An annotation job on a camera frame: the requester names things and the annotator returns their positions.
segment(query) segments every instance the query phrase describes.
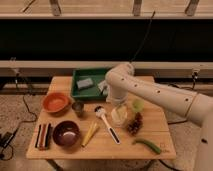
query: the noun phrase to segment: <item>green tray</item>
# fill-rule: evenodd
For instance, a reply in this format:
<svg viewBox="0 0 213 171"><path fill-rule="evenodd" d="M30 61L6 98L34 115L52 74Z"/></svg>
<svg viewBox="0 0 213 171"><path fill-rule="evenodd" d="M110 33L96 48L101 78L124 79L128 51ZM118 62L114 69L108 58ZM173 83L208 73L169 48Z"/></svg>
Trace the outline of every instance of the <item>green tray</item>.
<svg viewBox="0 0 213 171"><path fill-rule="evenodd" d="M71 96L75 100L105 100L106 95L101 95L101 92L98 88L98 83L105 80L105 74L108 70L109 68L74 70ZM86 78L91 78L94 83L94 86L87 89L78 90L76 82L79 80L84 80Z"/></svg>

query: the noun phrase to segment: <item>small brown cup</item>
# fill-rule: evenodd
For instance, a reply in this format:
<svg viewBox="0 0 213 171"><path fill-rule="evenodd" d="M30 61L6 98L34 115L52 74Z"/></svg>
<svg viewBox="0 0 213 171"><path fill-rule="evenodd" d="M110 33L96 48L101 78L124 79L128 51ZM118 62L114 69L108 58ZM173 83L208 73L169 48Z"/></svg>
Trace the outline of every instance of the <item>small brown cup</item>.
<svg viewBox="0 0 213 171"><path fill-rule="evenodd" d="M75 111L76 115L81 118L84 115L84 102L82 101L75 101L72 104L72 109Z"/></svg>

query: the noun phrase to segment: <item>sponge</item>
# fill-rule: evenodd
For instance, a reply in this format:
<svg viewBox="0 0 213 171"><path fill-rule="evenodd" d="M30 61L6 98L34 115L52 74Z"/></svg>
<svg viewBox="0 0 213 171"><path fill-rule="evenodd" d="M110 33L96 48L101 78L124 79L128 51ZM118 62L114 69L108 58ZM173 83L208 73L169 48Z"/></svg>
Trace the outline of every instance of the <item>sponge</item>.
<svg viewBox="0 0 213 171"><path fill-rule="evenodd" d="M92 87L93 85L94 85L94 83L91 78L77 81L77 86L78 86L79 90Z"/></svg>

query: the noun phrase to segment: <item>brown bowl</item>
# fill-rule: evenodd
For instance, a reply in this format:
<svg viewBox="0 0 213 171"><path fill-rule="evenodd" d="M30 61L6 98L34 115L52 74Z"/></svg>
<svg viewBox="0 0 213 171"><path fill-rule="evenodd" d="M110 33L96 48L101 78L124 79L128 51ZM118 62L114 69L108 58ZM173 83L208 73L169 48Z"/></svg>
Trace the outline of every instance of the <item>brown bowl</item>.
<svg viewBox="0 0 213 171"><path fill-rule="evenodd" d="M69 104L69 98L60 92L49 93L43 100L43 108L48 113L57 113Z"/></svg>
<svg viewBox="0 0 213 171"><path fill-rule="evenodd" d="M80 136L78 125L73 121L59 123L53 131L54 142L63 147L71 147Z"/></svg>

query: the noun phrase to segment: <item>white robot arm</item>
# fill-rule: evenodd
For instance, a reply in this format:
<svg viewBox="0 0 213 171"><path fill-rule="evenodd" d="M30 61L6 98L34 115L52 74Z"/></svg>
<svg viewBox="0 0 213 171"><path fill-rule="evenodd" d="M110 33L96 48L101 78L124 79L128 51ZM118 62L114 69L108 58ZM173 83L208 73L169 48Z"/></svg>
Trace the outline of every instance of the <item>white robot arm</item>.
<svg viewBox="0 0 213 171"><path fill-rule="evenodd" d="M168 109L202 127L194 171L213 170L213 98L192 91L139 80L134 67L123 63L106 74L110 85L107 100L117 105L126 99L127 91Z"/></svg>

